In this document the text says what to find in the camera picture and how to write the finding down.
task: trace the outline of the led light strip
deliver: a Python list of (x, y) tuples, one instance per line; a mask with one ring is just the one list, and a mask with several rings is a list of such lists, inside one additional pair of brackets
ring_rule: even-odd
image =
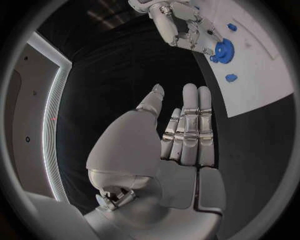
[(69, 72), (72, 68), (72, 63), (36, 32), (33, 33), (27, 43), (59, 66), (48, 93), (44, 109), (42, 153), (47, 179), (55, 199), (69, 203), (57, 163), (56, 129), (60, 101)]

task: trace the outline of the blue plastic part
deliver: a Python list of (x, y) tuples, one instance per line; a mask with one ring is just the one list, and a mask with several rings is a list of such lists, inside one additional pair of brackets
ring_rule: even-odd
[(227, 82), (231, 83), (231, 82), (234, 82), (235, 80), (237, 80), (238, 76), (235, 74), (228, 74), (228, 75), (226, 75), (225, 78), (226, 78)]
[(218, 42), (215, 46), (215, 55), (210, 58), (211, 61), (217, 63), (219, 61), (222, 64), (228, 64), (235, 56), (235, 47), (233, 43), (223, 38), (222, 42)]
[(212, 62), (214, 62), (214, 63), (219, 62), (219, 60), (217, 59), (216, 56), (210, 56), (209, 59), (210, 59)]
[(227, 24), (227, 27), (232, 31), (238, 30), (238, 27), (232, 23)]

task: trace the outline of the blue object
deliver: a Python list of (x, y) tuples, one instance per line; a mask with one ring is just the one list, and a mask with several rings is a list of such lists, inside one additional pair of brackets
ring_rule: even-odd
[(226, 38), (223, 38), (222, 42), (218, 42), (215, 46), (215, 55), (210, 58), (211, 61), (222, 64), (228, 64), (235, 55), (235, 47), (232, 42)]
[(226, 75), (225, 78), (226, 78), (227, 82), (231, 83), (231, 82), (234, 82), (238, 78), (238, 76), (235, 74), (228, 74), (228, 75)]
[(209, 59), (210, 59), (212, 62), (214, 62), (214, 63), (219, 62), (219, 60), (217, 59), (216, 56), (210, 56)]
[(238, 30), (238, 27), (232, 23), (227, 24), (227, 27), (232, 31)]

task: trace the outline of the robotic hand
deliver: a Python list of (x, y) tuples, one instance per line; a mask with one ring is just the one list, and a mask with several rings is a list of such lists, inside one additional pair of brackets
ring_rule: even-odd
[(205, 86), (184, 86), (183, 108), (173, 111), (160, 140), (156, 125), (163, 97), (163, 88), (155, 85), (135, 110), (105, 130), (89, 154), (88, 176), (99, 190), (99, 207), (89, 213), (94, 225), (99, 218), (96, 232), (104, 231), (105, 219), (133, 239), (216, 234), (226, 193), (214, 168), (211, 93)]
[[(190, 5), (190, 1), (128, 0), (128, 2), (137, 12), (149, 14), (163, 40), (170, 46), (214, 56), (218, 54), (216, 45), (225, 44), (212, 21), (204, 17), (198, 7)], [(178, 32), (174, 18), (184, 20), (188, 31)]]

